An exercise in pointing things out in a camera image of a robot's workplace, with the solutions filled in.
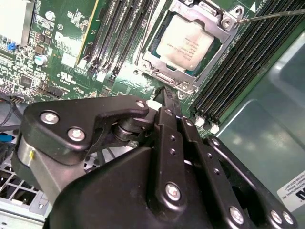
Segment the yellow marking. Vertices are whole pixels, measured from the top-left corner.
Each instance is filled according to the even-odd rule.
[[[81,44],[81,50],[80,50],[80,53],[78,54],[78,57],[77,57],[77,60],[76,60],[76,63],[77,63],[77,64],[78,64],[79,61],[80,61],[81,53],[82,53],[82,50],[83,50],[83,48],[84,48],[84,46],[85,46],[85,42],[86,42],[86,39],[87,39],[89,30],[90,30],[90,27],[91,27],[91,23],[92,23],[92,21],[93,21],[94,15],[95,15],[95,11],[96,11],[97,5],[99,4],[99,1],[100,1],[100,0],[96,0],[96,2],[95,2],[95,6],[94,6],[94,8],[93,8],[93,12],[92,12],[92,15],[91,15],[89,24],[88,24],[88,29],[87,29],[86,34],[85,34],[85,39],[84,39],[84,41],[83,41],[82,44]]]
[[[34,151],[34,150],[31,150],[31,151],[30,151],[30,159],[31,159],[31,160],[34,160],[34,159],[35,159],[35,151]]]

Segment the screw head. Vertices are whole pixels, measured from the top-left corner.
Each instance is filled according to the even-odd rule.
[[[230,27],[230,25],[231,25],[231,21],[230,20],[224,20],[223,22],[222,22],[222,25],[223,25],[223,27],[225,27],[225,28],[229,28]]]
[[[178,201],[181,198],[181,193],[180,193],[179,188],[172,183],[168,183],[165,186],[165,192],[166,192],[167,196],[173,201]]]
[[[192,125],[193,125],[192,122],[191,122],[190,120],[188,120],[188,119],[186,119],[185,122],[186,122],[186,124],[189,125],[189,126],[192,126]]]
[[[42,115],[40,115],[40,119],[44,123],[47,123],[47,124],[50,124],[50,125],[58,123],[58,121],[59,121],[59,117],[56,114],[52,113],[52,112],[44,112],[44,113],[42,113]]]
[[[270,212],[272,218],[274,219],[275,222],[277,222],[278,224],[282,224],[282,219],[281,217],[278,215],[278,213],[276,211],[271,211]]]
[[[142,68],[145,70],[145,71],[149,71],[150,70],[150,65],[147,61],[144,61],[142,62]]]
[[[80,142],[85,139],[85,133],[78,128],[72,128],[68,131],[68,137],[75,142]]]
[[[145,104],[142,102],[142,101],[140,101],[140,100],[137,100],[137,105],[139,106],[139,107],[141,107],[141,108],[144,108],[145,107]]]
[[[212,139],[212,142],[213,142],[215,145],[219,146],[219,142],[218,142],[215,138]]]
[[[169,110],[169,109],[166,109],[166,110],[165,110],[165,113],[167,113],[169,116],[172,116],[172,115],[173,115],[172,111]]]
[[[287,223],[293,225],[294,221],[292,220],[291,216],[287,212],[284,211],[283,216],[284,216],[285,220],[287,221]]]
[[[230,207],[230,214],[236,223],[238,224],[244,223],[243,215],[236,207]]]

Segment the ram slot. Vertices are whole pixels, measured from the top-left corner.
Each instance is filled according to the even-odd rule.
[[[107,34],[105,44],[99,55],[100,66],[103,65],[105,62],[106,52],[107,52],[111,42],[113,41],[115,43],[116,40],[118,39],[118,34],[120,34],[120,32],[121,32],[124,21],[126,20],[126,15],[128,14],[126,12],[129,11],[130,3],[132,4],[132,2],[133,1],[127,0],[124,3],[122,2],[122,4],[119,6],[118,15],[114,19],[113,27],[109,31],[109,34]]]
[[[301,9],[301,5],[303,3],[295,1],[270,1],[259,14]],[[220,119],[229,105],[255,78],[259,69],[267,64],[277,47],[285,41],[287,31],[299,24],[301,17],[275,18],[249,24],[225,62],[196,98],[193,107],[197,114]]]
[[[274,7],[278,4],[276,1],[271,1],[266,3],[266,5],[262,8],[262,10],[256,16],[262,16],[273,12]],[[243,32],[242,37],[238,41],[237,45],[234,47],[233,50],[230,51],[229,55],[225,59],[224,63],[218,68],[218,70],[212,75],[210,80],[206,82],[204,88],[201,90],[199,95],[197,96],[196,100],[193,103],[193,106],[197,109],[201,107],[206,100],[208,100],[211,94],[214,92],[216,87],[219,83],[222,82],[223,77],[225,76],[226,72],[233,66],[235,63],[238,52],[242,52],[243,49],[248,45],[251,39],[248,37],[246,38],[245,34],[255,34],[261,27],[261,21],[254,22],[250,24],[246,30]]]
[[[129,8],[126,20],[124,22],[123,28],[118,35],[118,39],[116,40],[111,53],[107,56],[105,64],[103,66],[103,70],[105,73],[109,71],[115,57],[117,56],[117,52],[119,50],[120,44],[123,42],[124,37],[126,36],[127,30],[130,28],[130,24],[137,17],[138,11],[141,11],[141,6],[143,4],[143,0],[137,0],[134,4]]]
[[[107,10],[107,14],[104,16],[104,20],[100,25],[98,34],[93,44],[92,55],[94,60],[92,61],[89,69],[88,75],[93,76],[99,66],[99,56],[109,37],[110,31],[113,30],[113,25],[117,21],[118,12],[122,6],[122,0],[113,1]]]
[[[295,9],[297,9],[296,6],[286,10],[291,11]],[[293,17],[278,18],[271,24],[272,28],[266,28],[264,31],[265,37],[263,39],[268,40],[268,42],[265,41],[266,45],[263,45],[262,47],[260,45],[255,47],[255,52],[253,52],[249,59],[245,61],[245,64],[238,69],[238,77],[227,86],[227,90],[217,99],[217,103],[214,105],[211,104],[208,109],[212,115],[218,114],[218,111],[221,110],[230,98],[235,98],[236,92],[240,91],[244,82],[250,82],[252,72],[255,71],[255,66],[259,65],[262,67],[263,60],[269,56],[268,53],[276,49],[274,42],[276,38],[281,37],[282,33],[285,31],[283,25],[290,25],[292,20],[294,20]]]
[[[289,5],[290,2],[285,1],[283,4],[278,5],[275,11],[287,10]],[[234,67],[232,67],[228,72],[224,74],[223,80],[217,87],[217,93],[214,93],[212,95],[212,99],[208,103],[204,104],[204,109],[206,111],[212,114],[212,106],[216,102],[221,101],[221,98],[223,97],[222,94],[228,94],[232,92],[229,91],[230,86],[234,87],[235,83],[239,83],[241,78],[245,77],[245,75],[242,74],[241,69],[243,69],[243,67],[251,61],[253,56],[258,54],[256,50],[259,48],[259,46],[264,46],[266,43],[268,43],[269,38],[272,37],[270,33],[274,31],[272,28],[277,24],[279,20],[280,18],[274,18],[261,22],[262,26],[260,26],[259,30],[256,31],[256,34],[251,37],[251,41],[246,46],[246,48],[243,49],[242,53],[238,55],[239,64],[235,64]]]
[[[295,16],[297,19],[295,19],[295,21],[290,21],[291,24],[293,24],[292,26],[289,27],[288,30],[286,30],[283,34],[283,36],[280,36],[279,39],[277,40],[277,42],[274,43],[274,45],[278,45],[281,46],[285,40],[287,39],[287,37],[291,34],[291,31],[293,31],[298,25],[299,23],[305,18],[305,16]],[[270,52],[268,52],[264,59],[262,60],[263,64],[267,64],[267,62],[270,60],[270,58],[273,56],[273,54],[276,52],[276,49],[271,50]],[[226,101],[225,104],[222,105],[221,108],[219,108],[214,115],[216,115],[217,117],[221,117],[225,111],[230,107],[230,105],[232,105],[232,103],[234,102],[234,100],[238,97],[238,95],[240,95],[242,93],[242,91],[247,87],[247,85],[257,76],[257,74],[259,73],[260,70],[260,66],[256,67],[256,69],[254,69],[250,74],[249,77],[246,79],[246,81],[242,82],[238,88],[236,88],[236,90],[234,91],[234,94],[231,95],[230,98],[228,98],[228,100]]]
[[[120,57],[111,73],[111,77],[110,80],[112,82],[114,82],[114,80],[116,79],[116,77],[118,76],[121,68],[123,67],[123,64],[127,58],[127,55],[130,51],[130,47],[133,43],[135,43],[136,39],[137,39],[137,35],[142,27],[143,21],[145,19],[145,16],[152,4],[153,0],[145,0],[145,3],[143,4],[143,8],[141,11],[141,14],[139,15],[139,17],[136,20],[135,26],[133,27],[133,29],[130,32],[130,35],[128,37],[127,43],[125,45],[125,48],[123,49],[123,51],[120,54]]]

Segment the black robotic arm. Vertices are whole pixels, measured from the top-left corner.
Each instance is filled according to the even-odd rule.
[[[88,154],[139,147],[85,173]],[[201,139],[166,88],[36,103],[21,124],[16,173],[53,209],[46,229],[297,228],[293,215],[216,137]]]

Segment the label sticker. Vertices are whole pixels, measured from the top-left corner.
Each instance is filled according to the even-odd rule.
[[[67,65],[71,68],[74,68],[75,63],[76,63],[76,57],[71,56],[67,53],[64,53],[63,56],[62,56],[62,59],[61,59],[61,63],[65,64],[65,65]]]
[[[289,211],[305,204],[305,171],[289,181],[277,191],[278,196]]]

